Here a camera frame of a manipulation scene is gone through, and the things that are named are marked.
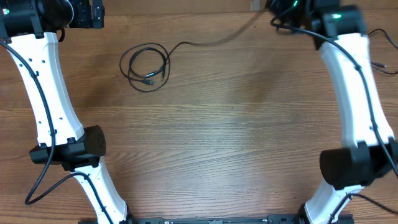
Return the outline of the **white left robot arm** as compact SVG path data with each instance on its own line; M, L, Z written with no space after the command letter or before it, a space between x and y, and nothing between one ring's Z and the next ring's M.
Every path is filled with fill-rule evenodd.
M66 28L101 29L102 1L6 0L1 2L1 45L23 79L37 125L36 164L60 165L89 198L97 223L132 223L127 203L107 170L99 126L84 127L73 109L58 45Z

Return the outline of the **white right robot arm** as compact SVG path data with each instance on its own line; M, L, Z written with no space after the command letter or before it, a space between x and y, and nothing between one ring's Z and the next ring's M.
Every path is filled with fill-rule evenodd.
M353 223L344 207L363 189L397 170L397 139L382 110L369 38L355 5L339 1L270 0L272 26L314 39L335 90L341 147L320 154L322 181L295 215L269 215L269 223Z

